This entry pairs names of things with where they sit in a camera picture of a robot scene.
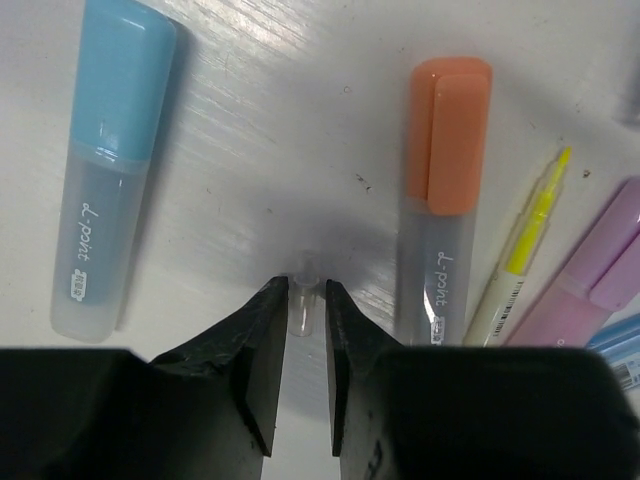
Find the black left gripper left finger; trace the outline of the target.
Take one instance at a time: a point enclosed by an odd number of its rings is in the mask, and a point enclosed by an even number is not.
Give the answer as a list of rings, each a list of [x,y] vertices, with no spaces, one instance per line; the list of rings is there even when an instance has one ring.
[[[170,412],[164,479],[258,479],[271,457],[289,281],[270,279],[239,310],[157,356]]]

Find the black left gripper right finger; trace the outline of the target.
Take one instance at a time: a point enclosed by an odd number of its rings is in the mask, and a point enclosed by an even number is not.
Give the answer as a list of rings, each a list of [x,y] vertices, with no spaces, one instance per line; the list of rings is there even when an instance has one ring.
[[[408,479],[410,403],[393,369],[401,345],[370,320],[344,285],[326,282],[332,455],[342,479]]]

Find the small clear pen cap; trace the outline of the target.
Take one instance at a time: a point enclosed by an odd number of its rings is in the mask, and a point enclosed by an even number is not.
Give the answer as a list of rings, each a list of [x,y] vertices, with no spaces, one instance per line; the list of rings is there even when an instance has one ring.
[[[303,251],[298,257],[297,269],[291,275],[289,297],[289,332],[299,337],[313,332],[320,277],[317,255]]]

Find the yellow thin highlighter pen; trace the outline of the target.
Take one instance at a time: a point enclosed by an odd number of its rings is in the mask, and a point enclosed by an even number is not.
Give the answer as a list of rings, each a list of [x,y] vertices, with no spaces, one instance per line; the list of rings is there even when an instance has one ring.
[[[561,194],[572,149],[564,147],[534,185],[467,329],[465,346],[498,346]]]

